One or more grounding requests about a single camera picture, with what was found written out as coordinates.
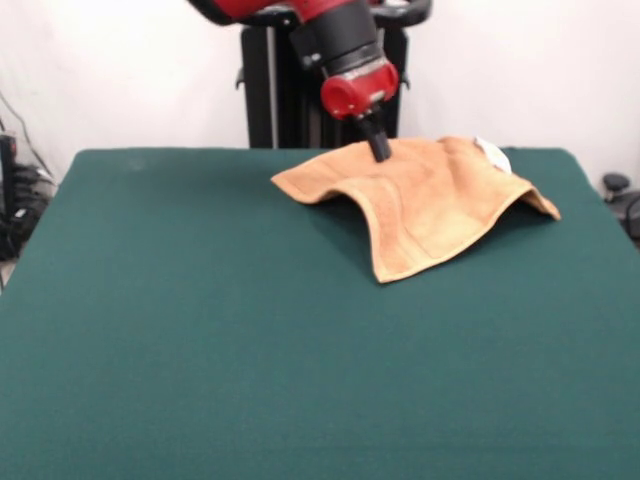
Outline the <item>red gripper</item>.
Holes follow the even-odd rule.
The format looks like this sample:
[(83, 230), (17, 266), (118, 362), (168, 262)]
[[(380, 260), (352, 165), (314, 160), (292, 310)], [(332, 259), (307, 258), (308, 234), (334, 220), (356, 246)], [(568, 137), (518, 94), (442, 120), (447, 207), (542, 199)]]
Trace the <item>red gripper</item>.
[(368, 143), (376, 162), (392, 155), (384, 120), (373, 108), (397, 92), (399, 74), (387, 59), (376, 59), (341, 74), (328, 77), (320, 97), (326, 111), (336, 119), (357, 117), (356, 126)]

